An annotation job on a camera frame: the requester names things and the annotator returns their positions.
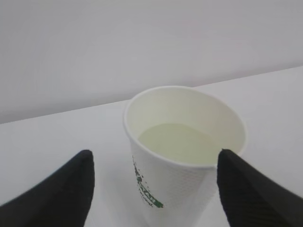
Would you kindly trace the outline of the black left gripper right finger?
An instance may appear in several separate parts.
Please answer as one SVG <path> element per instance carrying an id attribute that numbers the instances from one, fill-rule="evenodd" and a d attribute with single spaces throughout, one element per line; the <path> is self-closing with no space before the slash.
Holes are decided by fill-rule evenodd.
<path id="1" fill-rule="evenodd" d="M 229 149 L 218 156 L 217 185 L 231 227 L 301 227 L 303 199 Z"/>

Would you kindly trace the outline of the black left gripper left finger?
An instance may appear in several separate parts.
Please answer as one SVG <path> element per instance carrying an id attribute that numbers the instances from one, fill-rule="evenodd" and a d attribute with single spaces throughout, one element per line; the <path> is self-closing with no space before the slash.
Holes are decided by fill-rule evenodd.
<path id="1" fill-rule="evenodd" d="M 1 205 L 2 227 L 83 227 L 95 188 L 93 153 L 82 150 L 42 182 Z"/>

